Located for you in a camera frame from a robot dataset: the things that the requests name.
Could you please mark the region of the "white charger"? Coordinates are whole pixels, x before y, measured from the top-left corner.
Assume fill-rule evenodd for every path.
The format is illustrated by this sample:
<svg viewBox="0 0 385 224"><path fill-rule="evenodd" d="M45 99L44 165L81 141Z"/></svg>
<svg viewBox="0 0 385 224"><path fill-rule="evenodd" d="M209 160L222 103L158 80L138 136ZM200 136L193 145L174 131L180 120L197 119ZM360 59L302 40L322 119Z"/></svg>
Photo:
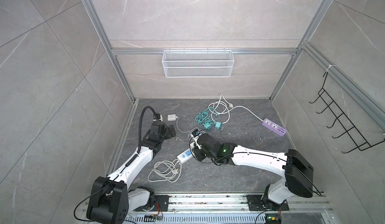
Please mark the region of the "white charger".
<svg viewBox="0 0 385 224"><path fill-rule="evenodd" d="M170 114L170 115L167 115L167 120L169 122L171 121L176 121L178 119L177 115L176 114Z"/></svg>

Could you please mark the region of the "white blue power strip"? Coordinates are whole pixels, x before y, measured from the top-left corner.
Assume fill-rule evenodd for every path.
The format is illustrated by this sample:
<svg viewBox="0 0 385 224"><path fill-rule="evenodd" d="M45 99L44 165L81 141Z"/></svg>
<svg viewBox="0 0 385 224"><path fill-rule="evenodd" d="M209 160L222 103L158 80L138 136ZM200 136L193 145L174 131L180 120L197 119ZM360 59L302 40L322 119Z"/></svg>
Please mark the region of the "white blue power strip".
<svg viewBox="0 0 385 224"><path fill-rule="evenodd" d="M193 155L190 149L187 149L186 151L177 156L177 159L179 160L180 164L187 162L191 158L193 158Z"/></svg>

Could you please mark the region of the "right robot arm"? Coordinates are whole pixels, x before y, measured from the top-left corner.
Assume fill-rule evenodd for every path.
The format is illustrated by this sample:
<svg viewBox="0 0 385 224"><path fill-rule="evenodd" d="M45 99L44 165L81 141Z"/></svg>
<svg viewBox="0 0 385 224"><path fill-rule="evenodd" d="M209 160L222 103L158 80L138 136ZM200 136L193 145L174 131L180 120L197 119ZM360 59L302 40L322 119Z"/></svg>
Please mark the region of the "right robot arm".
<svg viewBox="0 0 385 224"><path fill-rule="evenodd" d="M190 151L199 162L209 159L217 166L249 166L280 176L274 184L266 186L261 198L263 208L279 209L293 196L311 198L320 191L313 184L313 166L297 151L286 153L264 152L235 143L220 143L207 133L194 130L190 134Z"/></svg>

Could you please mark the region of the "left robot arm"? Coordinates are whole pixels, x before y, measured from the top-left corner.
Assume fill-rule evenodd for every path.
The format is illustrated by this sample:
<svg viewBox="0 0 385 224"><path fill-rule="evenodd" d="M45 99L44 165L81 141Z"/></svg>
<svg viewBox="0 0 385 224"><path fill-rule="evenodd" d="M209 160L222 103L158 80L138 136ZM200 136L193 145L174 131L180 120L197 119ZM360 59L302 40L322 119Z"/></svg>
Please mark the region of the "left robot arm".
<svg viewBox="0 0 385 224"><path fill-rule="evenodd" d="M96 222L100 224L122 224L127 215L140 208L144 211L155 210L161 214L162 208L155 199L152 188L139 186L129 190L130 185L150 163L165 140L176 136L173 125L167 125L162 115L153 107L143 108L138 126L138 147L135 152L113 173L107 177L98 177L92 186L86 217L77 217L77 221Z"/></svg>

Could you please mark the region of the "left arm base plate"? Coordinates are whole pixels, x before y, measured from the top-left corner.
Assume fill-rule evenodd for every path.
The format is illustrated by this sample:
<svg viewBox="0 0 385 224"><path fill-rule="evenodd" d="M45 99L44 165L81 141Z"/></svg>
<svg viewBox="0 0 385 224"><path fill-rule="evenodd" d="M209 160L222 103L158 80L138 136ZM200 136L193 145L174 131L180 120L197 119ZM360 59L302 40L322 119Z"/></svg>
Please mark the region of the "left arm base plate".
<svg viewBox="0 0 385 224"><path fill-rule="evenodd" d="M135 212L167 212L169 206L169 195L155 195L150 198L146 206L138 207Z"/></svg>

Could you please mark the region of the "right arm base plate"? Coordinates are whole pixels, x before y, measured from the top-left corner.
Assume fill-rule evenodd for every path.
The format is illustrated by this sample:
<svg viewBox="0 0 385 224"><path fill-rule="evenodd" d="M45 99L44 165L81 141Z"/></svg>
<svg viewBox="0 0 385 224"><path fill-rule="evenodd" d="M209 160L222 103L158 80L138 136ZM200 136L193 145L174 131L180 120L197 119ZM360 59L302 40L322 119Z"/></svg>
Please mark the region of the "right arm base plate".
<svg viewBox="0 0 385 224"><path fill-rule="evenodd" d="M250 211L289 211L286 201L276 204L263 195L246 195L246 199Z"/></svg>

